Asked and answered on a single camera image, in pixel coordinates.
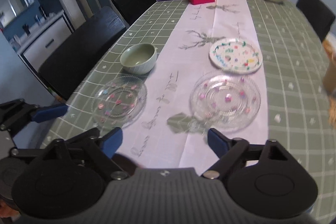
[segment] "black chair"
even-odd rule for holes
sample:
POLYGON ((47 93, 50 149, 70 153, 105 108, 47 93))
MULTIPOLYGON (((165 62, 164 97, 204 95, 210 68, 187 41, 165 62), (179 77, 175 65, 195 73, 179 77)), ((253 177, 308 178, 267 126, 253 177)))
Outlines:
POLYGON ((322 42, 335 21, 334 13, 321 0, 298 0, 296 7, 305 15, 322 42))
POLYGON ((112 0, 122 17, 132 25, 156 0, 112 0))
POLYGON ((42 64, 39 75, 68 100, 104 53, 126 31, 110 7, 103 7, 72 33, 42 64))

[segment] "plate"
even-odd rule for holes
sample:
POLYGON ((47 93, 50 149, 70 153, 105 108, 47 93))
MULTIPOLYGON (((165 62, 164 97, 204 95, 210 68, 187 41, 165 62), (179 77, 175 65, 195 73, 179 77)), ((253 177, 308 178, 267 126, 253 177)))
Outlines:
POLYGON ((211 61, 224 71, 248 74, 257 71, 263 55, 250 44, 238 38, 214 43, 209 52, 211 61))
POLYGON ((207 127, 233 132, 248 126, 260 109, 260 92, 248 76, 211 72, 196 83, 190 96, 193 115, 207 127))
POLYGON ((147 88, 144 82, 131 75, 121 76, 101 88, 91 104, 95 121, 100 128, 127 126, 145 106, 147 88))

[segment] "green bowl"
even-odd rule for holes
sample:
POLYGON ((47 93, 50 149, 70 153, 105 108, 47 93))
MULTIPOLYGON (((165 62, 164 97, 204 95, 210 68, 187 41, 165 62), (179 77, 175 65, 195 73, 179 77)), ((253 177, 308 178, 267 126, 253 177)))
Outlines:
POLYGON ((140 43, 125 50, 120 57, 120 63, 127 72, 134 75, 144 75, 154 67, 156 58, 155 46, 149 43, 140 43))

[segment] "checkered tablecloth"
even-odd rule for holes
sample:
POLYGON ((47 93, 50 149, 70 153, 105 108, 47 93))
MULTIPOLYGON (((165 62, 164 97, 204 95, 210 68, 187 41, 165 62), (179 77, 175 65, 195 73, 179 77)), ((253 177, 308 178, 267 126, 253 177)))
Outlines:
MULTIPOLYGON (((289 1, 247 0, 263 53, 268 91, 269 137, 277 139, 314 177, 319 196, 312 211, 321 223, 336 216, 336 138, 328 123, 329 103, 322 87, 328 59, 303 14, 289 1)), ((91 102, 108 81, 125 73, 120 55, 138 43, 160 52, 188 5, 187 0, 155 3, 111 47, 68 101, 42 148, 92 128, 91 102)))

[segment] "metal bolt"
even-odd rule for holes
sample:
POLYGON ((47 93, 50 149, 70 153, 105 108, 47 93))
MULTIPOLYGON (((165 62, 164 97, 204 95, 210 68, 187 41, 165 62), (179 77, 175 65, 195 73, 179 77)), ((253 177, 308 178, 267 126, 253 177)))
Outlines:
POLYGON ((19 150, 14 148, 14 149, 12 149, 11 153, 12 153, 13 156, 16 156, 17 154, 19 154, 19 150))
POLYGON ((111 178, 113 178, 115 180, 123 180, 127 177, 128 177, 128 175, 123 171, 115 171, 111 174, 111 178))
POLYGON ((207 170, 203 173, 203 177, 207 179, 217 179, 219 176, 220 174, 214 170, 207 170))

